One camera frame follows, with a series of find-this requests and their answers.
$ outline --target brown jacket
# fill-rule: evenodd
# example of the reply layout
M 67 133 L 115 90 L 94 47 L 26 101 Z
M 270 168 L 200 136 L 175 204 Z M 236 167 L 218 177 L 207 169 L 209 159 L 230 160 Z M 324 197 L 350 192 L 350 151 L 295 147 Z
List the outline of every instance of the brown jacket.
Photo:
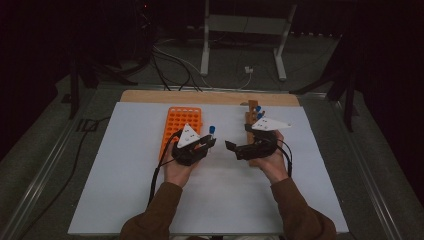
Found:
M 272 194 L 284 222 L 287 240 L 336 239 L 334 223 L 310 208 L 291 178 L 271 186 Z M 164 182 L 146 211 L 129 219 L 121 230 L 121 240 L 169 239 L 182 188 Z

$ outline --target orange test tube rack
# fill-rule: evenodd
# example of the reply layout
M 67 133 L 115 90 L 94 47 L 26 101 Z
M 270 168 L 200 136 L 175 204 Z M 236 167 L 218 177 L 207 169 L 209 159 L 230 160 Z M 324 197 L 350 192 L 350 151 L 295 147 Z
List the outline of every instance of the orange test tube rack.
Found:
M 183 129 L 186 123 L 200 135 L 200 129 L 202 128 L 202 109 L 197 107 L 170 107 L 168 109 L 159 160 L 169 138 L 173 133 Z

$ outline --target orange object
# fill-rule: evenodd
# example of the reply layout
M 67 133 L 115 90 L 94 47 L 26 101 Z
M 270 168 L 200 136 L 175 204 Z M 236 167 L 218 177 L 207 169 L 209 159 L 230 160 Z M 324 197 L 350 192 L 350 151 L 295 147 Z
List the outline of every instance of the orange object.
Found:
M 258 113 L 255 110 L 257 106 L 258 106 L 257 100 L 249 100 L 249 112 L 246 112 L 244 114 L 244 117 L 245 117 L 247 124 L 253 125 L 258 121 L 258 119 L 257 119 Z M 247 134 L 247 143 L 252 144 L 254 142 L 253 133 L 246 132 L 246 134 Z M 258 163 L 255 160 L 249 160 L 248 163 L 249 163 L 250 167 L 258 167 L 259 166 Z
M 186 123 L 200 135 L 200 129 L 202 128 L 202 109 L 196 107 L 170 107 L 168 109 L 162 145 L 159 151 L 159 160 L 169 138 L 178 130 L 183 129 Z

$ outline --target hand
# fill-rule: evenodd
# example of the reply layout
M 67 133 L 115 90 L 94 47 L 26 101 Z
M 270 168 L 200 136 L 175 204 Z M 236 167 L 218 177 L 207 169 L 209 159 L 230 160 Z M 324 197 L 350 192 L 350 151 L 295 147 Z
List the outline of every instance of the hand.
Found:
M 283 135 L 279 131 L 275 131 L 275 134 L 279 140 L 277 143 L 278 146 L 282 147 L 282 141 L 284 140 Z M 271 184 L 280 182 L 289 177 L 286 165 L 284 164 L 283 153 L 278 149 L 276 149 L 271 156 L 252 160 L 258 164 L 259 168 L 265 173 L 265 176 L 269 179 Z
M 179 164 L 176 160 L 173 160 L 171 154 L 173 145 L 174 143 L 169 144 L 168 151 L 165 154 L 163 162 L 166 163 L 171 161 L 163 166 L 165 168 L 165 182 L 170 182 L 183 188 L 190 178 L 190 173 L 197 165 L 197 162 L 188 167 Z

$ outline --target gray floor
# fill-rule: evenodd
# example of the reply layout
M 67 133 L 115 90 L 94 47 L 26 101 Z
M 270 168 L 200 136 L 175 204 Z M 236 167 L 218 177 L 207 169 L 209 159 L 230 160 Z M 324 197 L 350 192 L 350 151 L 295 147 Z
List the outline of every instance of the gray floor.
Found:
M 197 85 L 203 90 L 281 93 L 318 79 L 337 46 L 337 40 L 331 38 L 290 36 L 283 54 L 288 79 L 280 82 L 272 57 L 275 42 L 278 41 L 268 39 L 249 47 L 230 48 L 215 45 L 211 50 L 209 75 L 203 80 L 195 69 L 200 68 L 201 41 L 190 40 L 180 43 L 161 39 L 156 46 L 161 51 L 192 63 L 195 68 L 189 68 Z M 165 76 L 172 81 L 178 83 L 185 81 L 186 73 L 178 65 L 159 59 L 158 65 Z M 249 80 L 248 74 L 244 73 L 244 66 L 252 66 L 254 71 L 249 84 L 239 89 Z M 162 89 L 160 79 L 151 66 L 129 79 L 140 83 L 132 89 Z M 54 171 L 49 176 L 47 184 L 41 186 L 43 191 L 40 192 L 33 209 L 30 208 L 26 212 L 31 213 L 28 221 L 20 227 L 25 229 L 29 222 L 45 209 L 71 173 L 83 133 L 75 132 L 75 123 L 68 120 L 69 105 L 60 103 L 63 95 L 69 92 L 69 78 L 60 81 L 57 87 L 59 89 L 57 99 L 47 107 L 37 122 L 0 163 L 2 231 L 6 229 L 26 189 L 51 153 L 58 155 Z M 340 124 L 339 105 L 328 102 L 323 99 L 323 94 L 320 94 L 325 93 L 328 87 L 329 85 L 325 85 L 315 89 L 313 91 L 315 94 L 300 96 L 300 103 L 309 117 L 351 231 L 348 234 L 340 234 L 338 239 L 424 239 L 423 208 L 370 116 L 361 94 L 355 95 L 355 108 L 358 112 L 358 115 L 353 117 L 355 131 L 348 133 Z M 119 101 L 125 89 L 131 88 L 112 82 L 106 77 L 97 90 L 82 89 L 83 104 L 77 118 L 100 119 L 110 116 L 114 104 Z M 67 229 L 106 127 L 107 122 L 103 122 L 96 132 L 87 135 L 70 184 L 24 239 L 87 238 L 67 235 Z M 71 129 L 72 132 L 64 137 L 62 133 L 66 129 Z M 58 139 L 66 139 L 62 147 L 54 145 Z M 99 236 L 87 239 L 115 238 L 115 236 Z

